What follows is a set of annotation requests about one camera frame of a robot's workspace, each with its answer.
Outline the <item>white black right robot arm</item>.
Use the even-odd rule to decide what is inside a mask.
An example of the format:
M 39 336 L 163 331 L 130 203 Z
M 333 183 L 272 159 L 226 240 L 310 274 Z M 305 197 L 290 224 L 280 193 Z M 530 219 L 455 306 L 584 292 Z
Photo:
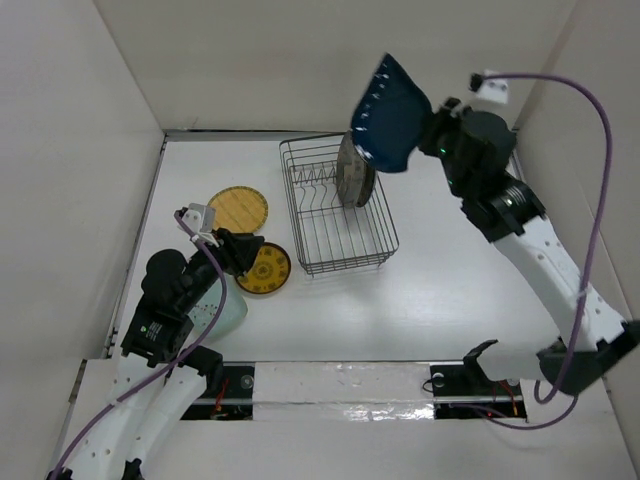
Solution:
M 536 353 L 507 360 L 491 339 L 464 358 L 462 381 L 484 393 L 509 367 L 577 396 L 639 345 L 639 323 L 626 320 L 583 279 L 562 246 L 533 190 L 507 171 L 516 135 L 498 115 L 449 97 L 430 116 L 419 149 L 437 157 L 461 210 L 519 271 L 552 320 L 559 337 Z

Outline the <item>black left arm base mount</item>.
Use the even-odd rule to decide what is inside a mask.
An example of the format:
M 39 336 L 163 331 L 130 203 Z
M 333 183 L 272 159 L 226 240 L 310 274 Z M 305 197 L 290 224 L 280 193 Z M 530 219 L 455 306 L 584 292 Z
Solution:
M 208 408 L 210 420 L 251 420 L 254 386 L 254 363 L 226 363 L 219 388 L 203 394 L 198 405 Z

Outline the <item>yellow plate brown rim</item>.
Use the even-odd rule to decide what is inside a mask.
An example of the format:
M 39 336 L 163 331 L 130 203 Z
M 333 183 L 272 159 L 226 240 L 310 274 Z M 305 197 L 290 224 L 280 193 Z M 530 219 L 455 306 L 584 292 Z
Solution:
M 288 281 L 291 270 L 287 252 L 275 243 L 265 242 L 251 270 L 235 281 L 249 294 L 267 295 L 276 292 Z

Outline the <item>round woven bamboo tray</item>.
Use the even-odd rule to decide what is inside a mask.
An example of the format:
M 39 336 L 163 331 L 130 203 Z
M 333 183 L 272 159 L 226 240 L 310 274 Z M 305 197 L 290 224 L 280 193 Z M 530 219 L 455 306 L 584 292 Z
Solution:
M 249 186 L 232 186 L 216 193 L 208 202 L 215 211 L 214 228 L 233 233 L 256 233 L 266 223 L 266 197 Z

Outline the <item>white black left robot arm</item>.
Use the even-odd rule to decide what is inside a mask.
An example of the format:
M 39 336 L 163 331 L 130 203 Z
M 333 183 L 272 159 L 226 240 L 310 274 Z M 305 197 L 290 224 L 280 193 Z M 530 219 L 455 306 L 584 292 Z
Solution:
M 223 356 L 204 340 L 229 302 L 229 279 L 253 267 L 265 240 L 226 229 L 187 232 L 196 248 L 190 258 L 165 249 L 147 261 L 108 401 L 49 478 L 142 478 L 153 449 L 193 401 L 222 390 Z

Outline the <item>grey deer pattern plate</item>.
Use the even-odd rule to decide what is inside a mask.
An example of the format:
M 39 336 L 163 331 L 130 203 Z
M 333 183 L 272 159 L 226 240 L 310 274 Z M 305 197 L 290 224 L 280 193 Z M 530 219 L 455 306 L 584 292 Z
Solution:
M 336 185 L 338 198 L 345 208 L 359 208 L 356 201 L 364 179 L 365 166 L 368 165 L 358 154 L 347 131 L 340 143 L 336 165 Z

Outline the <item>light teal berry plate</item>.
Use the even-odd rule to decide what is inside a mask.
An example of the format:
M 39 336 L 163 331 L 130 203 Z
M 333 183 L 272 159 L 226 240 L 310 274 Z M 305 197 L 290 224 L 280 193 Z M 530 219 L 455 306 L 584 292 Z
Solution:
M 226 300 L 217 322 L 205 338 L 207 342 L 221 340 L 229 335 L 241 325 L 248 313 L 248 305 L 240 293 L 234 277 L 226 274 L 225 279 L 227 284 Z M 189 318 L 193 322 L 193 332 L 196 335 L 201 335 L 217 314 L 221 297 L 222 283 L 218 280 L 189 312 Z

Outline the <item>dark blue leaf plate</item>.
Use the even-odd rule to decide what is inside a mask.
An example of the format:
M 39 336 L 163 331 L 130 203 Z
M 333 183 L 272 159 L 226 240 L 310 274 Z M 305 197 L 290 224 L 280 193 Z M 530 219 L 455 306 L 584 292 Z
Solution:
M 350 131 L 356 153 L 373 169 L 402 173 L 431 122 L 431 102 L 389 53 L 356 105 Z

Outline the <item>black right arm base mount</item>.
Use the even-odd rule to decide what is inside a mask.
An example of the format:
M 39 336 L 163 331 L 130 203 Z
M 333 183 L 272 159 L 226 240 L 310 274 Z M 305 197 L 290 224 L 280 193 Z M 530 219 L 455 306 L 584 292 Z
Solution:
M 499 396 L 519 398 L 519 385 L 490 381 L 469 371 L 463 364 L 431 364 L 430 385 L 436 397 L 493 399 Z

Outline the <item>blue floral white plate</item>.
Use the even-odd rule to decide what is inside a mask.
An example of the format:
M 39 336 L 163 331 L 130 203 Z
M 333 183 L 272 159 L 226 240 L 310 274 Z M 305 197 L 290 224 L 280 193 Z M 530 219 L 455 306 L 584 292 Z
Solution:
M 376 170 L 369 165 L 366 165 L 364 170 L 364 179 L 356 201 L 357 207 L 362 208 L 368 203 L 375 187 L 376 178 Z

